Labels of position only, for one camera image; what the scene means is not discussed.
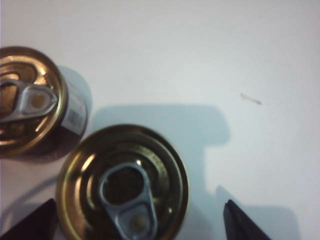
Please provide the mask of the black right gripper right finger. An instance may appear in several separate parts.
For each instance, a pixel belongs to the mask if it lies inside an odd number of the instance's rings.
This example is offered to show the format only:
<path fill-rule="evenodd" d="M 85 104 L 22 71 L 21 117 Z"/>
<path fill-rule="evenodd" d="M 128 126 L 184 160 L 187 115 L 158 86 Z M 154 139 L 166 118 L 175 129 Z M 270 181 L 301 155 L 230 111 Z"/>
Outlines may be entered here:
<path fill-rule="evenodd" d="M 251 218 L 231 199 L 223 208 L 227 240 L 270 240 Z"/>

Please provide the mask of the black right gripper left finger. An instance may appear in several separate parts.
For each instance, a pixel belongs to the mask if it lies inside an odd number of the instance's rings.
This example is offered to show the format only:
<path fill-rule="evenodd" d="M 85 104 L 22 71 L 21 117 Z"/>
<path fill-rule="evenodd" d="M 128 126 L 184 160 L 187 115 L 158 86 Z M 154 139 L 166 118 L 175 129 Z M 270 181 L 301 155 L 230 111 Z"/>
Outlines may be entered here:
<path fill-rule="evenodd" d="M 58 225 L 56 202 L 48 199 L 4 233 L 1 240 L 52 240 Z"/>

